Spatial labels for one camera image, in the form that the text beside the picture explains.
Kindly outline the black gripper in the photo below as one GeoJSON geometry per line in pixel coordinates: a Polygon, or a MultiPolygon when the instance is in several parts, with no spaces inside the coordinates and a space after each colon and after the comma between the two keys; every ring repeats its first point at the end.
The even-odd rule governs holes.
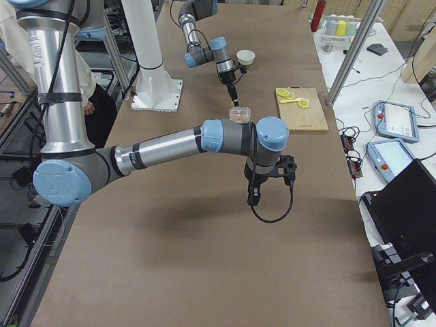
{"type": "Polygon", "coordinates": [[[244,168],[244,175],[249,181],[247,203],[249,206],[257,206],[261,198],[260,187],[268,180],[268,177],[264,174],[254,174],[248,165],[244,168]]]}
{"type": "Polygon", "coordinates": [[[235,71],[237,69],[237,67],[217,68],[219,80],[223,85],[227,86],[227,90],[232,100],[232,103],[235,99],[238,100],[238,93],[236,87],[234,86],[234,83],[236,82],[235,71]]]}

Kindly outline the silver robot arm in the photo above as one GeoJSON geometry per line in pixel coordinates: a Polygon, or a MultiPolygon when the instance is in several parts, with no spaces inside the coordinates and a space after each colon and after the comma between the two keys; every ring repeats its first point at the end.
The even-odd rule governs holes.
{"type": "Polygon", "coordinates": [[[235,87],[235,71],[239,66],[230,58],[228,43],[224,37],[216,37],[203,45],[201,38],[206,36],[196,23],[215,15],[218,11],[217,1],[185,1],[178,13],[178,24],[186,45],[185,63],[189,68],[214,62],[220,82],[226,86],[235,106],[238,106],[238,94],[235,87]]]}
{"type": "Polygon", "coordinates": [[[1,2],[1,39],[38,89],[46,143],[33,184],[43,199],[73,206],[135,170],[205,152],[246,157],[251,206],[270,177],[292,186],[296,166],[283,154],[289,131],[273,116],[257,123],[207,120],[129,146],[106,146],[116,106],[74,45],[76,36],[105,36],[104,14],[102,1],[1,2]]]}

